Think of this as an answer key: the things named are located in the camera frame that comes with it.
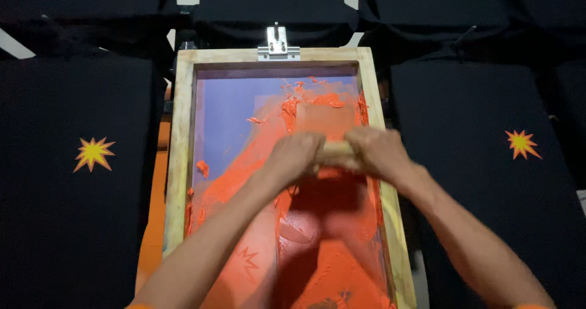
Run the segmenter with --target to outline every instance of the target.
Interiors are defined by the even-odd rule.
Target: forearm
[[[487,304],[514,307],[552,299],[522,260],[491,230],[453,200],[423,168],[417,189],[407,195],[436,232],[452,265]]]
[[[156,309],[198,308],[253,218],[279,192],[259,172],[222,211],[187,238],[137,294],[133,303]]]

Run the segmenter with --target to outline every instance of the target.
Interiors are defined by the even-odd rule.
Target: orange sleeve
[[[131,304],[127,306],[126,309],[152,309],[152,307],[144,304]]]
[[[515,307],[515,309],[549,309],[547,307],[543,307],[541,305],[536,304],[522,304]]]

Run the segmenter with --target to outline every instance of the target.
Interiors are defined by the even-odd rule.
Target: yellow starburst
[[[511,142],[509,149],[515,149],[513,151],[513,159],[519,155],[519,152],[525,157],[525,160],[527,160],[527,152],[538,157],[539,159],[543,159],[537,154],[537,152],[535,152],[533,148],[531,148],[537,146],[537,144],[530,140],[530,138],[533,137],[532,133],[529,135],[525,135],[525,131],[522,131],[521,133],[517,133],[517,131],[513,131],[513,133],[505,131],[505,133],[509,135],[509,141]]]
[[[78,148],[81,153],[75,158],[75,160],[81,159],[79,163],[77,163],[77,167],[73,172],[77,172],[83,165],[87,165],[90,168],[90,173],[94,169],[94,163],[97,162],[100,165],[107,168],[107,170],[112,170],[110,165],[106,161],[104,156],[113,156],[114,154],[110,152],[107,148],[114,144],[115,142],[104,143],[106,138],[104,137],[99,142],[96,142],[92,137],[92,140],[88,143],[83,138],[79,139],[81,141],[81,148]]]

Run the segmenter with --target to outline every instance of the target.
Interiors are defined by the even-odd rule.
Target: wooden frame
[[[374,62],[368,47],[302,48],[301,61],[258,61],[256,49],[179,51],[169,149],[163,258],[168,256],[185,236],[187,190],[191,187],[193,170],[196,72],[342,65],[352,65],[357,70],[358,90],[364,93],[370,126],[384,128],[385,121],[378,95]],[[380,199],[385,220],[386,237],[383,241],[387,243],[391,263],[391,266],[387,267],[388,284],[392,285],[394,290],[394,294],[390,296],[399,309],[416,308],[397,192],[389,184],[380,182]]]

